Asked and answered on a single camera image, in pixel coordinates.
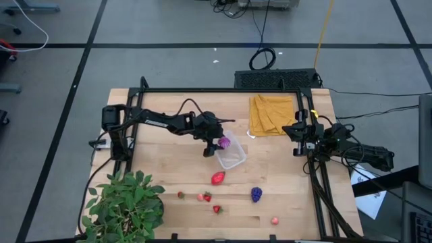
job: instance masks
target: wooden work surface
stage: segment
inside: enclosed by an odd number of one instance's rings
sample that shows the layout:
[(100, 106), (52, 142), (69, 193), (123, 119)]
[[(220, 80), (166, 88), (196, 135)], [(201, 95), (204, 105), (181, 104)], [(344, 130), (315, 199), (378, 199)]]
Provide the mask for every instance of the wooden work surface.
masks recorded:
[[(128, 89), (113, 89), (109, 105), (126, 103)], [(160, 197), (165, 205), (164, 224), (155, 229), (155, 237), (179, 239), (241, 239), (268, 240), (275, 234), (278, 240), (319, 239), (317, 217), (311, 181), (302, 167), (306, 157), (293, 157), (296, 147), (288, 136), (269, 136), (252, 139), (246, 135), (249, 125), (249, 98), (255, 93), (145, 93), (142, 107), (157, 112), (174, 114), (182, 101), (194, 99), (203, 111), (212, 111), (217, 117), (235, 119), (223, 124), (231, 130), (247, 155), (246, 162), (227, 171), (220, 186), (210, 184), (211, 176), (222, 171), (217, 157), (203, 157), (205, 143), (191, 136), (176, 136), (167, 130), (139, 125), (132, 171), (142, 170), (153, 175), (153, 184), (165, 187)], [(298, 104), (294, 94), (269, 93), (262, 95), (293, 97), (294, 110)], [(329, 91), (313, 90), (313, 101), (319, 115), (335, 120)], [(195, 111), (186, 103), (183, 112)], [(325, 126), (324, 119), (319, 120)], [(96, 152), (91, 173), (109, 158), (109, 150)], [(94, 177), (90, 187), (109, 183), (106, 174), (112, 173), (114, 162), (109, 163)], [(345, 167), (328, 162), (327, 170), (336, 208), (352, 228), (362, 235), (362, 228)], [(263, 196), (258, 203), (250, 199), (251, 188), (259, 186)], [(185, 200), (177, 192), (186, 194)], [(198, 193), (209, 191), (211, 202), (199, 202)], [(87, 193), (86, 202), (92, 196)], [(216, 215), (213, 205), (221, 205), (224, 212)], [(327, 235), (331, 235), (327, 208), (323, 205)], [(271, 225), (278, 217), (279, 225)]]

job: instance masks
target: yellow cloth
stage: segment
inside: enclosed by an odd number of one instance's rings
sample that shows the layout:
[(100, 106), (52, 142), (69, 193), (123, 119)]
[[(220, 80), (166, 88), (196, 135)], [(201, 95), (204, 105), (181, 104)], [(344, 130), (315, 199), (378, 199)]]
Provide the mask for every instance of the yellow cloth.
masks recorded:
[(295, 122), (291, 97), (250, 98), (249, 132), (253, 136), (277, 136), (286, 134), (282, 126)]

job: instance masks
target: plastic container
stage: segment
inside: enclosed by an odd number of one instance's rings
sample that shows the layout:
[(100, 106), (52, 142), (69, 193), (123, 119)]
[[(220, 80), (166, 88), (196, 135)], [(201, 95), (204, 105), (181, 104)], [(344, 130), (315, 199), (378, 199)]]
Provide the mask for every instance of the plastic container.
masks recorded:
[(245, 162), (246, 154), (231, 131), (224, 132), (224, 135), (231, 141), (231, 145), (225, 149), (218, 149), (215, 153), (222, 168), (232, 169)]

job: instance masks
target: keyboard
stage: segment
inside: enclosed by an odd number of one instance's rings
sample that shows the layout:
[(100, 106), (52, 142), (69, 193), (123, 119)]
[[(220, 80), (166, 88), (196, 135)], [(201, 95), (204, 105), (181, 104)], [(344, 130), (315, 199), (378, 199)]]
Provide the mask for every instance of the keyboard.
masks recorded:
[(411, 212), (411, 242), (432, 243), (432, 217)]
[(237, 71), (236, 88), (320, 88), (315, 69)]

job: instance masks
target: strawberry plant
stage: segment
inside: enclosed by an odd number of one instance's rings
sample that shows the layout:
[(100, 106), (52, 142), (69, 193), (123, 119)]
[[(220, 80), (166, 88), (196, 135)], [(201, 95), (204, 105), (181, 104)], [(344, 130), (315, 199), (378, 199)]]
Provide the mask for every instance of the strawberry plant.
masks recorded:
[(89, 188), (91, 195), (86, 209), (96, 215), (92, 221), (82, 216), (82, 225), (86, 227), (87, 239), (82, 242), (145, 242), (153, 239), (153, 229), (163, 223), (163, 203), (158, 194), (165, 191), (162, 186), (151, 186), (151, 175), (137, 171), (127, 173), (122, 179), (119, 171), (115, 176), (107, 175), (110, 184), (98, 185), (102, 193)]

